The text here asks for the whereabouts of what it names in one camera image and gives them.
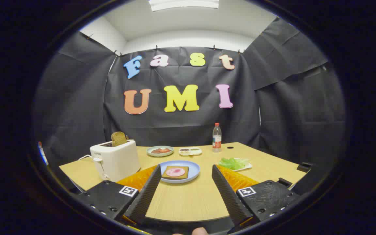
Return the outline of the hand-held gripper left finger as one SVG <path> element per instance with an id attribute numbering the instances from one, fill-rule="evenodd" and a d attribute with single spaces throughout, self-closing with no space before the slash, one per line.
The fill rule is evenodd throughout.
<path id="1" fill-rule="evenodd" d="M 161 181 L 161 166 L 151 166 L 119 182 L 103 180 L 75 196 L 81 204 L 109 219 L 141 225 Z"/>

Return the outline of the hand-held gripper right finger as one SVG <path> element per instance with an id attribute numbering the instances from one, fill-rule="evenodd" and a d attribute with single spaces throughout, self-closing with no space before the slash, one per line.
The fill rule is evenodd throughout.
<path id="1" fill-rule="evenodd" d="M 212 179 L 235 226 L 251 226 L 279 214 L 300 195 L 288 181 L 257 182 L 231 169 L 213 165 Z"/>

